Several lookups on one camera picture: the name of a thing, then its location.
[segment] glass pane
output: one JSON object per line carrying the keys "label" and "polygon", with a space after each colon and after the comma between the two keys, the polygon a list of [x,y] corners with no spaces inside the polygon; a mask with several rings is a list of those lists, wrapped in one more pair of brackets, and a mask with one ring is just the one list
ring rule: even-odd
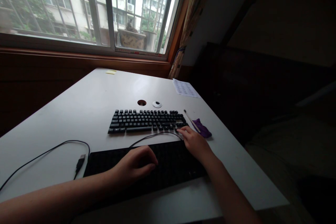
{"label": "glass pane", "polygon": [[[1,32],[109,45],[105,0],[96,0],[95,5],[97,12],[93,13],[89,0],[0,0],[0,15],[6,24]],[[96,41],[97,33],[100,42]]]}
{"label": "glass pane", "polygon": [[[175,2],[178,3],[171,1],[169,9],[172,11],[163,24],[167,0],[112,0],[113,12],[118,13],[118,18],[113,19],[114,33],[118,36],[116,47],[165,53],[167,33],[171,31],[168,28],[175,16]],[[163,43],[158,50],[161,30]]]}

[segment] sticky note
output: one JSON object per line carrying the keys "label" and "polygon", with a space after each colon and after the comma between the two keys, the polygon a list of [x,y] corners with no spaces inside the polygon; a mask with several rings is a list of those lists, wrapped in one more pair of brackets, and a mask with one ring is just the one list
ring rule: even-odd
{"label": "sticky note", "polygon": [[116,70],[107,70],[106,73],[108,73],[108,74],[115,74],[116,72],[117,72]]}

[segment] white round object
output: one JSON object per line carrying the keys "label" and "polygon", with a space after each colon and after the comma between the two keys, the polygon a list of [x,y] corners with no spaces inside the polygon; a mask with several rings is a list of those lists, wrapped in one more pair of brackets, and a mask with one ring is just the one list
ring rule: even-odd
{"label": "white round object", "polygon": [[156,102],[156,101],[153,101],[153,103],[152,103],[152,105],[153,105],[153,107],[155,107],[155,108],[160,108],[160,107],[162,107],[162,104],[160,103],[160,102]]}

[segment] air conditioner unit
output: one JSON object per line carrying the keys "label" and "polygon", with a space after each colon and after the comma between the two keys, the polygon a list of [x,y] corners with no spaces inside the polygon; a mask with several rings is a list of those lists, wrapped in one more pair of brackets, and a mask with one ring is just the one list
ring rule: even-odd
{"label": "air conditioner unit", "polygon": [[134,6],[133,4],[127,4],[127,10],[133,12]]}

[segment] hand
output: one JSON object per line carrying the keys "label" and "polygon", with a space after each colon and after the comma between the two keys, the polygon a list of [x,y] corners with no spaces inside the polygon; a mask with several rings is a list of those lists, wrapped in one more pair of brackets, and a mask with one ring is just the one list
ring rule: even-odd
{"label": "hand", "polygon": [[184,126],[181,129],[177,129],[177,131],[183,135],[184,144],[188,151],[201,163],[211,155],[214,155],[204,137],[193,131],[189,126]]}
{"label": "hand", "polygon": [[[151,163],[139,167],[141,159],[149,159]],[[147,176],[158,165],[152,149],[146,145],[130,150],[120,161],[107,173],[112,173],[117,189],[130,186],[135,181]]]}

